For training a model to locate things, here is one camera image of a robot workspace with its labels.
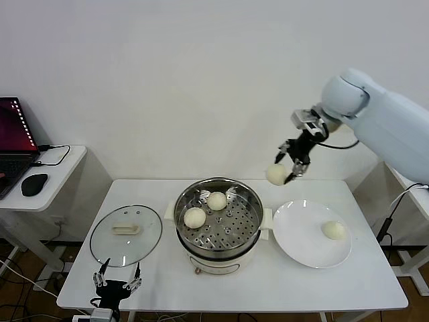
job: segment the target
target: white desk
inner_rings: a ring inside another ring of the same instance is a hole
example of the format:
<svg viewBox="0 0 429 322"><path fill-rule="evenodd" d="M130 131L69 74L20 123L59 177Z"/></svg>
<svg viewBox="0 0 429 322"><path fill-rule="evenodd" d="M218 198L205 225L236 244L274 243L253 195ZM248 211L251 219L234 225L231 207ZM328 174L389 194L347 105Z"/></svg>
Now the white desk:
<svg viewBox="0 0 429 322"><path fill-rule="evenodd" d="M43 163L57 163L66 153L67 148L56 148L42 152L39 159ZM64 263L60 260L65 247L56 248L51 252L46 246L40 243L40 239L33 229L24 221L19 220L16 211L43 211L48 208L55 196L61 190L68 177L73 173L83 156L86 154L84 146L71 146L67 157L57 166L39 166L30 168L15 185L15 187L0 201L0 230L12 244L18 245L10 255L12 258L18 249L30 249L39 256L46 264L46 269L41 273L40 278L48 278L52 272L61 271ZM22 181L32 174L46 173L46 181L42 191L33 197L25 197L21 192Z"/></svg>
<svg viewBox="0 0 429 322"><path fill-rule="evenodd" d="M96 297L93 272L100 268L90 252L90 235L112 210L142 204L160 217L169 201L195 180L116 180L96 216L57 304L91 309ZM260 196L264 207L276 210L286 201L307 198L342 214L353 233L353 250L336 268L317 270L283 253L272 233L258 241L255 256L236 273L195 275L176 236L174 224L163 220L159 244L141 262L143 284L121 301L124 311L321 312L400 309L407 298L393 274L349 188L339 180L297 180L273 186L265 180L243 180ZM135 265L107 268L106 278L129 280ZM339 321L357 321L369 313L350 312Z"/></svg>
<svg viewBox="0 0 429 322"><path fill-rule="evenodd" d="M390 166L387 167L404 189L407 189L409 186L415 183L402 176L398 171L391 168ZM411 197L411 200L413 200L413 202L416 204L421 214L427 220L429 220L429 191L427 191L426 189L416 189L411 190L407 193L407 195ZM427 226L422 226L421 229L425 229L427 231ZM397 277L411 277L420 295L422 295L423 297L429 297L429 287L418 270L421 265L429 262L429 246L425 247L413 258L411 258L409 253L405 250L400 250L397 253L399 254L400 258L404 263L401 266L392 267L393 271L395 272L395 275Z"/></svg>

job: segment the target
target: laptop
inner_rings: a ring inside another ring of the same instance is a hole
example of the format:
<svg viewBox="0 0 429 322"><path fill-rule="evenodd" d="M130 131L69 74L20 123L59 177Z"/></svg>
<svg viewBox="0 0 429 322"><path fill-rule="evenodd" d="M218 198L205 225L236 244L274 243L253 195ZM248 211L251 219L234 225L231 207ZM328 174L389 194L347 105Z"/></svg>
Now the laptop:
<svg viewBox="0 0 429 322"><path fill-rule="evenodd" d="M0 97L0 200L40 155L16 97Z"/></svg>

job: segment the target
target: cable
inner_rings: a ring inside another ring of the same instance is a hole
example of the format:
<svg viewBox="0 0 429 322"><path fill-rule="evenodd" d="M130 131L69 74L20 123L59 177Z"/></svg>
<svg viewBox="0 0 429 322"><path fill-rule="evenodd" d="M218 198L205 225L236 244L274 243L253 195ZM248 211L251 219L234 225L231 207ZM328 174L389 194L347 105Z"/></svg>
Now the cable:
<svg viewBox="0 0 429 322"><path fill-rule="evenodd" d="M388 235L390 237L390 249L389 249L389 255L387 255L387 261L389 261L390 260L390 254L391 254L391 248L393 246L393 237L389 233L386 233L386 235Z"/></svg>
<svg viewBox="0 0 429 322"><path fill-rule="evenodd" d="M42 149L42 147L46 147L46 146L40 146L39 150L40 151L46 151L46 150L51 150L51 149L56 149L56 148L65 148L67 147L67 152L65 153L65 155L62 156L61 160L58 161L57 163L42 163L42 161L37 161L34 163L31 163L30 166L57 166L59 165L67 156L67 154L70 152L70 146L49 146L48 148L46 148L46 150Z"/></svg>
<svg viewBox="0 0 429 322"><path fill-rule="evenodd" d="M56 299L58 298L58 296L55 295L54 293L51 293L50 291L45 290L44 288L40 287L39 285L37 285L35 282L33 282L32 280L30 280L29 278L26 278L24 275L21 275L20 273L16 272L14 269L10 268L3 260L0 260L0 263L3 263L3 265L5 265L6 268L8 268L9 270L11 270L12 272L14 272L15 274L17 274L18 276L22 277L24 280L27 280L28 282L32 283L34 286L40 288L40 290L42 290L42 291L44 291L44 292L46 292L48 294L51 294Z"/></svg>
<svg viewBox="0 0 429 322"><path fill-rule="evenodd" d="M417 185L421 185L421 186L419 186L419 187L417 187L417 188L415 188L415 189L429 189L429 186L427 186L426 184L422 184L422 183L414 183L414 184L412 184L411 186L409 186L403 193L401 193L399 196L397 196L396 197L396 199L395 200L393 200L392 201L392 203L390 204L390 207L395 203L395 201L400 197L400 199L399 199L399 201L397 202L397 204L396 204L396 206L395 206L395 208L393 209L393 211L391 212L391 214L390 214L390 216L389 216L389 218L392 218L392 216L393 216L393 214L395 213L395 211L396 211L396 209L397 209L397 207L400 205L400 202L401 202L401 200L403 199L403 197L405 196L405 194L406 193L408 193L408 192L410 192L411 191L411 189L414 187L414 186L417 186Z"/></svg>
<svg viewBox="0 0 429 322"><path fill-rule="evenodd" d="M19 270L21 271L21 273L23 274L23 270L22 270L21 266L19 266L17 263L15 263L13 260L10 260L9 258L8 258L8 260L9 260L12 264L14 264L16 267L18 267L18 268L19 268ZM2 260L0 260L0 262L2 262L2 263L3 263L3 265L5 265L5 267L7 267L8 269L11 269L11 268L10 268L10 267L5 263L5 262L3 262ZM24 286L24 284L22 284L22 287L21 287L21 293L19 294L19 298L18 298L18 301L17 301L17 304L16 304L16 305L2 305L2 307L6 307L6 306L8 306L8 307L14 307L13 312L12 312L12 316L11 316L11 318L10 318L10 321L12 321L12 319L15 317L16 311L17 311L18 307L20 307L20 306L19 306L19 302L21 302L22 295L23 295L23 293L24 293L24 288L25 288L25 286Z"/></svg>
<svg viewBox="0 0 429 322"><path fill-rule="evenodd" d="M50 317L51 319L63 320L63 318L62 318L62 317L55 317L55 316L53 316L53 315L49 315L49 314L34 314L34 315L30 315L30 316L28 316L28 317L20 317L20 318L18 318L18 319L13 319L13 320L8 320L8 321L3 320L3 321L0 321L0 322L22 321L22 320L27 319L27 318L29 318L29 317L30 317L30 318L31 318L31 317Z"/></svg>
<svg viewBox="0 0 429 322"><path fill-rule="evenodd" d="M174 320L175 318L178 318L178 317L183 317L183 316L185 316L185 315L187 315L188 313L186 312L186 313L183 313L183 314L180 314L180 315L176 315L176 316L174 316L174 317L171 317L171 316L169 316L169 315L161 315L160 316L160 318L157 320L157 322L161 322L161 321L167 321L167 320Z"/></svg>
<svg viewBox="0 0 429 322"><path fill-rule="evenodd" d="M386 236L386 235L387 235L387 230L389 230L389 227L390 227L390 225L391 225L391 223L392 223L392 221L393 221L393 219L392 219L393 214L395 213L396 209L399 207L399 205L400 205L400 203L401 203L402 199L404 198L404 196L405 196L408 192L410 192L411 190L414 190L414 189L429 189L429 186L428 186L427 184L414 183L414 184L412 184L411 186L409 186L406 190L404 190L402 193L400 193L400 194L395 198L395 200L393 200L393 201L391 202L391 204L390 204L390 206L389 206L389 209L391 209L391 207L392 207L392 206L395 204L395 202L397 201L397 203L396 203L396 205L395 205L395 208L393 208L393 211L390 213L390 216L389 216L389 217L387 217L386 219L384 219L383 225L381 226L381 228L380 228L380 230L379 230L379 232L378 232L378 234L377 234L377 241L378 241L379 243L381 243L381 241L383 240L384 236Z"/></svg>
<svg viewBox="0 0 429 322"><path fill-rule="evenodd" d="M357 146L359 144L359 140L357 140L355 143L351 144L350 146L330 146L328 144L325 143L316 143L318 146L324 146L325 148L330 148L330 149L337 149L337 150L346 150L346 149L351 149L354 148L355 146Z"/></svg>
<svg viewBox="0 0 429 322"><path fill-rule="evenodd" d="M252 318L252 320L254 320L254 322L257 322L257 319L256 319L252 314L250 314L250 313L245 313L245 312L241 312L241 313L239 313L239 314L237 315L237 322L240 322L240 316L241 316L242 314L246 314L247 316L251 317L251 318Z"/></svg>
<svg viewBox="0 0 429 322"><path fill-rule="evenodd" d="M49 239L48 241L46 241L45 243L44 243L44 245L48 245L50 242L52 242L54 239L56 239L56 238L58 238L58 237L60 237L60 235L61 235L61 231L62 231L62 223L56 223L56 225L59 227L59 229L58 229L58 233L55 235L55 237L53 237L53 238L51 238L51 239Z"/></svg>

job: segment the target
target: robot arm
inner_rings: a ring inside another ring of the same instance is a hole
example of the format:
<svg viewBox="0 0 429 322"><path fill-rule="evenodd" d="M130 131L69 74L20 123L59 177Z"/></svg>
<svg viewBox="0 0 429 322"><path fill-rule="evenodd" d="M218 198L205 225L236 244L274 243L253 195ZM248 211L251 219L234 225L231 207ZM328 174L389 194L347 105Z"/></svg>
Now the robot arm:
<svg viewBox="0 0 429 322"><path fill-rule="evenodd" d="M289 154L294 162L285 183L305 173L308 153L341 123L399 173L415 182L429 182L429 111L358 70L331 78L321 102L311 110L295 111L292 121L302 134L282 144L275 160Z"/></svg>

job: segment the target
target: black mouse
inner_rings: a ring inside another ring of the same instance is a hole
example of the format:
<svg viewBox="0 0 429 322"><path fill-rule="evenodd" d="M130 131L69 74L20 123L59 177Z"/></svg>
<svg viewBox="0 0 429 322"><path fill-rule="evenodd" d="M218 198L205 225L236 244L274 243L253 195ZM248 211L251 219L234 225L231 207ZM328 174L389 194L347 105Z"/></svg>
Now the black mouse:
<svg viewBox="0 0 429 322"><path fill-rule="evenodd" d="M28 176L21 183L22 195L26 197L36 196L43 189L47 179L48 175L46 173Z"/></svg>

